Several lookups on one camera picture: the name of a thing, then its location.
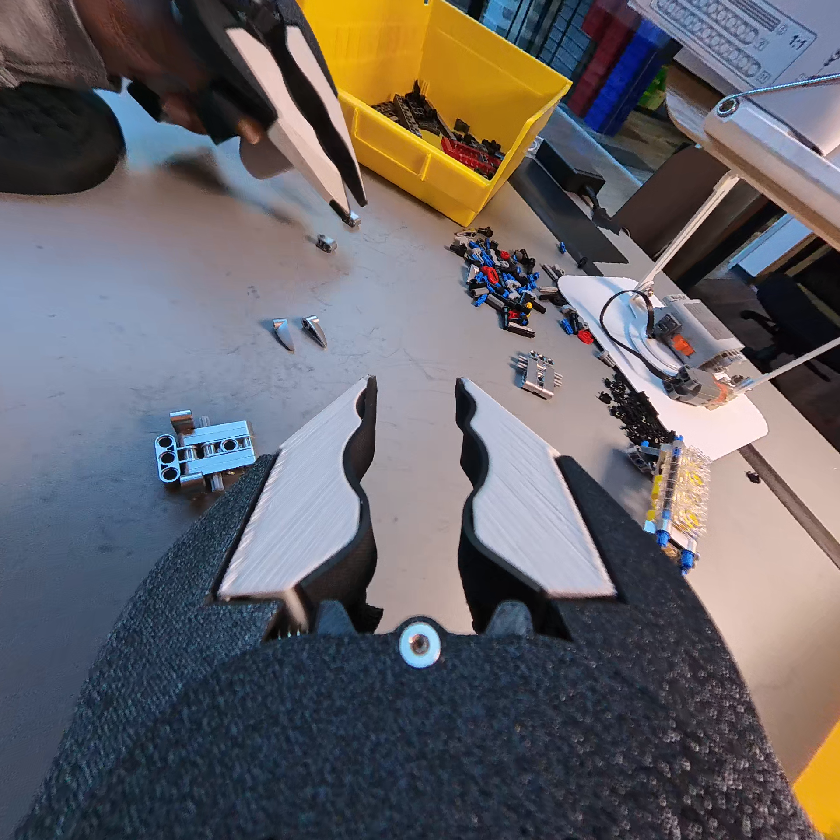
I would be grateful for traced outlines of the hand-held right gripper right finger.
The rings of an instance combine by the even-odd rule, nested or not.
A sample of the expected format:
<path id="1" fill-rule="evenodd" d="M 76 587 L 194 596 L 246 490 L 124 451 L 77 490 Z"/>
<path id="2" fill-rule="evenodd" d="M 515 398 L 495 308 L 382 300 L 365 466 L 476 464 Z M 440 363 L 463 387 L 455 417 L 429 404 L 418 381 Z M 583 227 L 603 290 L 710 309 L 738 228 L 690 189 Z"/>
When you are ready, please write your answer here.
<path id="1" fill-rule="evenodd" d="M 455 383 L 460 467 L 471 490 L 463 535 L 481 559 L 549 599 L 614 599 L 560 452 L 476 383 Z"/>

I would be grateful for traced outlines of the grey desk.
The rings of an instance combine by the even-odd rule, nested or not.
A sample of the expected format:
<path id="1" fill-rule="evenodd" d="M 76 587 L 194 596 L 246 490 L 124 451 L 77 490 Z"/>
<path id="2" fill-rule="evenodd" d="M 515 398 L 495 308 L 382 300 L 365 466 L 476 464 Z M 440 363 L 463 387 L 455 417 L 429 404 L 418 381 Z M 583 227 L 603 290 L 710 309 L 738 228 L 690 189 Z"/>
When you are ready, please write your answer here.
<path id="1" fill-rule="evenodd" d="M 235 149 L 128 98 L 131 167 L 2 205 L 2 800 L 16 838 L 821 838 L 717 626 L 624 509 L 642 477 L 610 374 L 535 318 L 474 309 L 452 224 L 383 181 L 349 231 L 280 220 Z M 316 246 L 324 234 L 332 254 Z M 317 316 L 329 347 L 301 327 Z M 288 319 L 295 353 L 272 331 Z M 217 589 L 279 447 L 367 375 L 376 556 L 309 588 Z M 455 383 L 560 452 L 616 586 L 550 599 L 463 535 Z M 158 477 L 170 414 L 248 421 L 256 462 L 192 495 Z"/>

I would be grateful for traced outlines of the person's left forearm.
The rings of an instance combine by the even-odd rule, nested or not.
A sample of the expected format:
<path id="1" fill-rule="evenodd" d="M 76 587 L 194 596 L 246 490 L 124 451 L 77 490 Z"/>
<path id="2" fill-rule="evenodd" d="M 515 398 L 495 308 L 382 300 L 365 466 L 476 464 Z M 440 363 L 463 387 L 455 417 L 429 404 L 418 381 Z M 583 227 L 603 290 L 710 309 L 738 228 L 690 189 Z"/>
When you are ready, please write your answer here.
<path id="1" fill-rule="evenodd" d="M 1 87 L 25 83 L 121 91 L 72 1 L 1 2 Z"/>

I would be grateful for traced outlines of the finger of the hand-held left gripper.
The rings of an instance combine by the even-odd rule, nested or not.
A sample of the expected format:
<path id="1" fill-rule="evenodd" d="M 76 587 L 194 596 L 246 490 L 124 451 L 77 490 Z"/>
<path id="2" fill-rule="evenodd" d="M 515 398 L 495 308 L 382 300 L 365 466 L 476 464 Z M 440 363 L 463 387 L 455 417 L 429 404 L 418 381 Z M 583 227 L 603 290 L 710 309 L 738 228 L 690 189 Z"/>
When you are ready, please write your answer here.
<path id="1" fill-rule="evenodd" d="M 294 102 L 288 84 L 267 47 L 240 27 L 226 30 L 238 55 L 245 61 L 258 87 L 276 112 L 267 137 L 320 195 L 349 212 L 350 203 L 338 167 L 324 151 L 314 128 Z"/>
<path id="2" fill-rule="evenodd" d="M 307 82 L 307 89 L 312 92 L 312 104 L 307 105 L 304 112 L 344 184 L 357 204 L 364 207 L 368 199 L 361 170 L 329 73 L 321 66 L 305 38 L 286 38 L 286 47 L 291 62 Z"/>

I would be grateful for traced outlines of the pile of small brick parts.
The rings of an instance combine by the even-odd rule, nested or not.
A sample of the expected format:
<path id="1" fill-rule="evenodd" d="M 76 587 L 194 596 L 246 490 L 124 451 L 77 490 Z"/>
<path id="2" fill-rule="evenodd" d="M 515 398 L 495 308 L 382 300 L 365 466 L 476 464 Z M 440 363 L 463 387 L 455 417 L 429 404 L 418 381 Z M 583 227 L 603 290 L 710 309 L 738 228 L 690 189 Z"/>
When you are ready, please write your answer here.
<path id="1" fill-rule="evenodd" d="M 492 310 L 504 331 L 534 340 L 534 318 L 555 309 L 565 334 L 596 345 L 589 324 L 560 289 L 561 265 L 539 264 L 524 248 L 502 248 L 490 227 L 455 232 L 448 250 L 464 262 L 472 306 Z"/>

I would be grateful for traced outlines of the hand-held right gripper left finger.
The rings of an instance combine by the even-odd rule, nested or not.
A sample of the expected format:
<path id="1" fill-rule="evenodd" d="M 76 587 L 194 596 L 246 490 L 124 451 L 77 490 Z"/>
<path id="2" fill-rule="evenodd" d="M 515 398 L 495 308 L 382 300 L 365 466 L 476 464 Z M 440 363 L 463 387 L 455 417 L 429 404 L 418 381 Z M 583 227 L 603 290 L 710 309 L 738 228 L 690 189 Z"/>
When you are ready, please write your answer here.
<path id="1" fill-rule="evenodd" d="M 367 375 L 277 450 L 217 589 L 224 601 L 268 600 L 309 588 L 350 561 L 340 583 L 354 599 L 375 568 L 370 504 L 361 481 L 375 454 L 377 380 Z"/>

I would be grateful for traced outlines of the heap of dark brick parts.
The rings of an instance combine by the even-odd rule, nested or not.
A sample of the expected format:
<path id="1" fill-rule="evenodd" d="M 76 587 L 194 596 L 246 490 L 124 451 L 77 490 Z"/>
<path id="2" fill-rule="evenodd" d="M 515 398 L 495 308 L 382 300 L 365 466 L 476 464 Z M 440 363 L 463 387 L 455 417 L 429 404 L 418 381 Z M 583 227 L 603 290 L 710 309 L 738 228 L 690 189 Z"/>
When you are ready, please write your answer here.
<path id="1" fill-rule="evenodd" d="M 456 119 L 453 124 L 446 122 L 440 111 L 424 95 L 419 80 L 414 81 L 413 88 L 407 93 L 397 93 L 391 99 L 375 103 L 372 108 L 426 142 L 432 143 L 434 139 L 437 139 L 441 151 L 440 139 L 447 137 L 494 154 L 501 159 L 501 163 L 505 158 L 505 153 L 498 141 L 478 139 L 464 120 Z"/>

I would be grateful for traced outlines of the grey motor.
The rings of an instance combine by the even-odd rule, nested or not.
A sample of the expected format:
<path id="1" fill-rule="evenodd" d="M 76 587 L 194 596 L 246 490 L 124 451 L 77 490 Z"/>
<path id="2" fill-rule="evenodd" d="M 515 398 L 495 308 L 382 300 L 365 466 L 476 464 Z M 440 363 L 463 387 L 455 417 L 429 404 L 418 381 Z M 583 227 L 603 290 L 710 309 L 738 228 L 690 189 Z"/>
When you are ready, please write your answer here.
<path id="1" fill-rule="evenodd" d="M 661 382 L 667 395 L 675 402 L 711 411 L 744 392 L 752 380 L 740 374 L 717 376 L 710 371 L 683 366 Z"/>

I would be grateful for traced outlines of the pile of black pins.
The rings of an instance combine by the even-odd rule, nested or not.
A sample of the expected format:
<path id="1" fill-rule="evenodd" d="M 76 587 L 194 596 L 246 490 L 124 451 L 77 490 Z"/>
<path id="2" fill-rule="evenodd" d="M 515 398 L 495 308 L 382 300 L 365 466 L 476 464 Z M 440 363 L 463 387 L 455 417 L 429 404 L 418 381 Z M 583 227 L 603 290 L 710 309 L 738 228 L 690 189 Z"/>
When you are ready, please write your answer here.
<path id="1" fill-rule="evenodd" d="M 662 423 L 648 397 L 636 391 L 620 371 L 605 378 L 603 385 L 604 391 L 598 395 L 598 399 L 607 405 L 611 416 L 619 421 L 632 445 L 659 447 L 673 442 L 676 434 Z"/>

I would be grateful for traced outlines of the large silver beam assembly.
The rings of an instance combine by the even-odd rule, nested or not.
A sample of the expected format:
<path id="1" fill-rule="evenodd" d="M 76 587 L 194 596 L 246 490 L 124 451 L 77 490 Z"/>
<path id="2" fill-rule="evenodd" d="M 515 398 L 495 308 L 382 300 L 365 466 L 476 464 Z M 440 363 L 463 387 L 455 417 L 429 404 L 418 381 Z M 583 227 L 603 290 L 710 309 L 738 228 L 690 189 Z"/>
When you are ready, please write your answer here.
<path id="1" fill-rule="evenodd" d="M 192 495 L 222 492 L 224 478 L 257 460 L 248 421 L 212 424 L 189 410 L 170 414 L 171 431 L 154 441 L 157 474 L 169 488 Z"/>

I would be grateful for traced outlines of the clear cylinder engine assembly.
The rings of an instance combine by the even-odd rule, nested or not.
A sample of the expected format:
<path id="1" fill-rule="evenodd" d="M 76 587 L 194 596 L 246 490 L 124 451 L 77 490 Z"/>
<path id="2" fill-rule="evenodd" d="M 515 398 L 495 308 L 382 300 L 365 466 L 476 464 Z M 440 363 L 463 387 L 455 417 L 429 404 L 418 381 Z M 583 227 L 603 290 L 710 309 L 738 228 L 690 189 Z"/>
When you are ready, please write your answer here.
<path id="1" fill-rule="evenodd" d="M 707 530 L 710 459 L 675 436 L 669 443 L 631 446 L 626 455 L 652 480 L 644 530 L 687 576 L 698 562 Z"/>

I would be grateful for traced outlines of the black office chair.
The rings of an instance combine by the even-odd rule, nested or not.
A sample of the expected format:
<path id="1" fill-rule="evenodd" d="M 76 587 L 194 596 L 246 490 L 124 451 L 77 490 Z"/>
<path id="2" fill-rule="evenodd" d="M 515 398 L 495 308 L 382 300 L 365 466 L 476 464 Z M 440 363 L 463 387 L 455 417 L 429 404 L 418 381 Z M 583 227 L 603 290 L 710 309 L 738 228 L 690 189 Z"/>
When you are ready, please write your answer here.
<path id="1" fill-rule="evenodd" d="M 799 358 L 839 338 L 839 328 L 818 309 L 791 277 L 773 273 L 757 286 L 757 298 L 763 313 L 742 310 L 740 318 L 755 321 L 770 336 L 770 344 L 743 354 L 762 373 L 771 372 L 771 364 L 787 354 Z"/>

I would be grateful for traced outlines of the stack of coloured storage bins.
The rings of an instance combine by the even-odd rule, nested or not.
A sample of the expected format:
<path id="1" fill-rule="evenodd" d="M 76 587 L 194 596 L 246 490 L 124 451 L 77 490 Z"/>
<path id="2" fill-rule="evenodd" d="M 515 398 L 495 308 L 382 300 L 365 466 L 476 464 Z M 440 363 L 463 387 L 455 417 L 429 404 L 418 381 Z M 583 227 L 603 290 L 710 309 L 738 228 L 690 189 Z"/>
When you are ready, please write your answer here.
<path id="1" fill-rule="evenodd" d="M 613 136 L 680 45 L 624 1 L 593 2 L 581 31 L 589 43 L 564 102 L 589 130 Z"/>

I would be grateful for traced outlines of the instruction booklet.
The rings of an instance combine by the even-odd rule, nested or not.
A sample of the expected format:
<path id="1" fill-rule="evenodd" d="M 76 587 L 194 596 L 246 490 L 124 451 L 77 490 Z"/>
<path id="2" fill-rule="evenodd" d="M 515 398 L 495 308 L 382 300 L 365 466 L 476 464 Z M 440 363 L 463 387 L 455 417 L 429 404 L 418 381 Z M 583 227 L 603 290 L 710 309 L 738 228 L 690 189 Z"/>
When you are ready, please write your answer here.
<path id="1" fill-rule="evenodd" d="M 708 68 L 828 156 L 838 149 L 838 1 L 642 1 L 631 7 L 682 45 L 692 71 Z"/>

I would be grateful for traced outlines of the black power adapter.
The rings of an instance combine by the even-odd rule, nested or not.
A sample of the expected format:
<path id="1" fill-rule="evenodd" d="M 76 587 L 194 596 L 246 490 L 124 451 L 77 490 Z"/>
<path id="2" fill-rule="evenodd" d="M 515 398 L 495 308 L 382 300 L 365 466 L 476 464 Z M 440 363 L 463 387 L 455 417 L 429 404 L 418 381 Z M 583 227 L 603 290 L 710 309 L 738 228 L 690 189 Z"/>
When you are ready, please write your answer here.
<path id="1" fill-rule="evenodd" d="M 622 226 L 606 211 L 599 201 L 599 192 L 605 185 L 604 177 L 588 168 L 572 152 L 553 144 L 546 136 L 541 138 L 535 160 L 551 175 L 557 185 L 590 204 L 592 222 L 619 235 Z"/>

